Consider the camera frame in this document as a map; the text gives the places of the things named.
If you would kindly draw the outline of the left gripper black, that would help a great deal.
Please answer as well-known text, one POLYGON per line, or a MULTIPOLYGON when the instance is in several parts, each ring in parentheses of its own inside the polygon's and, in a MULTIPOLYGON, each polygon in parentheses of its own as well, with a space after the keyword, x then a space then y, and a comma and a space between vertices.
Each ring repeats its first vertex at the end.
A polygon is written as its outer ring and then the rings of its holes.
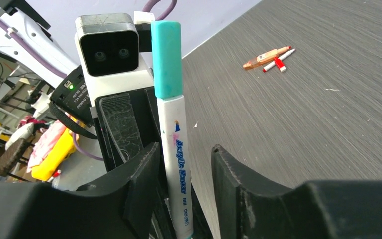
MULTIPOLYGON (((107 171, 129 161, 146 146, 161 142, 154 87, 101 96, 93 110, 96 133, 107 171)), ((163 159, 159 161, 151 235, 176 238, 163 159)))

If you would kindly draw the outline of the white pen teal end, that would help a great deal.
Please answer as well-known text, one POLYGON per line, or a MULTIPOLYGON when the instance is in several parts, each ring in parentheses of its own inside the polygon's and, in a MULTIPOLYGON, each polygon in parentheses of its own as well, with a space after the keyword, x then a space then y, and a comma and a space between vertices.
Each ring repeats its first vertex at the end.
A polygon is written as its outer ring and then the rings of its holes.
POLYGON ((194 233, 185 98, 157 98, 172 224, 178 239, 194 233))

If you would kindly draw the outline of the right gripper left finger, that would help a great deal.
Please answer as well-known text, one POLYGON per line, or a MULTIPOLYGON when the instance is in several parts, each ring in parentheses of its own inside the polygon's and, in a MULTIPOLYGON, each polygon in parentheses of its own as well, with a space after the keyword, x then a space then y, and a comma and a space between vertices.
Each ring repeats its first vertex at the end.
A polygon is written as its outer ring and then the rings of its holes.
POLYGON ((152 143, 77 191, 0 183, 0 239, 146 239, 159 161, 152 143))

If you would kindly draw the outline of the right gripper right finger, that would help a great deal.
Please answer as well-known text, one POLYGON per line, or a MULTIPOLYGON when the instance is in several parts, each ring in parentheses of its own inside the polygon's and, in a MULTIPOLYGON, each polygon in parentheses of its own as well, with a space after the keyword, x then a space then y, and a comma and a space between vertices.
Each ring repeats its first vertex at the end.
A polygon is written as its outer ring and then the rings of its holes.
POLYGON ((382 180, 274 182, 221 145, 211 152, 223 239, 382 239, 382 180))

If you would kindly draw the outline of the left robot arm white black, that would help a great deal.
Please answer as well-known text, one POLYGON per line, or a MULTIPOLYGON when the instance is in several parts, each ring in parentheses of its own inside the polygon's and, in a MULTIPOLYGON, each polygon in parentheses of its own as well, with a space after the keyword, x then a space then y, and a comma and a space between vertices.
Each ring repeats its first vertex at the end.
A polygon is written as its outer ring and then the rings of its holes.
POLYGON ((210 239, 191 183, 181 25, 150 12, 76 19, 75 64, 22 10, 0 16, 0 52, 53 88, 53 115, 99 141, 106 173, 60 190, 0 185, 0 239, 210 239))

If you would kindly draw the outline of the white red marker pen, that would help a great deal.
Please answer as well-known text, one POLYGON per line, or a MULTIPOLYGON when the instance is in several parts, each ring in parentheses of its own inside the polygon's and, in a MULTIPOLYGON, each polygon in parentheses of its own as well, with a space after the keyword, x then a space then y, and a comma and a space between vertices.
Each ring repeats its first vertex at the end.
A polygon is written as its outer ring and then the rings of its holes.
POLYGON ((280 72, 284 72, 286 70, 286 66, 283 63, 283 60, 291 56, 295 52, 295 49, 291 49, 288 52, 280 55, 279 57, 275 57, 272 62, 270 62, 268 65, 266 65, 263 68, 263 72, 266 73, 270 69, 272 69, 274 66, 276 66, 280 72))

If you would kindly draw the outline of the teal pen cap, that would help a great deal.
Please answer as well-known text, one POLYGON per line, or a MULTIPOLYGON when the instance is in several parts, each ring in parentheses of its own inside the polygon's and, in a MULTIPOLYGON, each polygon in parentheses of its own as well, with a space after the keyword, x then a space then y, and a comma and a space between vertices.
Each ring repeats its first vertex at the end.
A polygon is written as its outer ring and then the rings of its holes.
POLYGON ((154 87, 157 98, 183 93, 181 25, 176 21, 151 23, 154 87))

